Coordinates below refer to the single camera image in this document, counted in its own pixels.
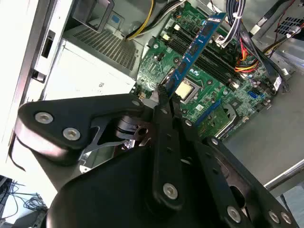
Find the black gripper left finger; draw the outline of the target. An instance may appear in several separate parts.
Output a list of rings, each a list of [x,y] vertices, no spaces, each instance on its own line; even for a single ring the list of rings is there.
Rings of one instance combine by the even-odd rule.
[[[153,204],[183,205],[179,135],[180,97],[157,88],[154,107],[135,95],[104,95],[31,102],[18,110],[15,134],[27,148],[60,165],[73,165],[102,147],[135,141],[133,151],[152,156],[148,196]]]

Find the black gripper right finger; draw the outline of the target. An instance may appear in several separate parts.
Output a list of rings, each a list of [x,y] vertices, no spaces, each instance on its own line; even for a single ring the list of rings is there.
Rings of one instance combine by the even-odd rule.
[[[203,175],[215,210],[210,219],[217,228],[296,228],[291,212],[247,170],[215,137],[200,140],[194,125],[181,114],[180,97],[171,107],[181,130],[180,140],[191,153],[192,164]]]

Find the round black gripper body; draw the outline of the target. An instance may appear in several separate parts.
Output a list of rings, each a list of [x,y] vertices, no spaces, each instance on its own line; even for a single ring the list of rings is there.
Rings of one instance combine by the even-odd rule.
[[[68,182],[47,213],[49,228],[203,228],[214,205],[206,182],[212,149],[184,123],[140,125],[143,146]]]

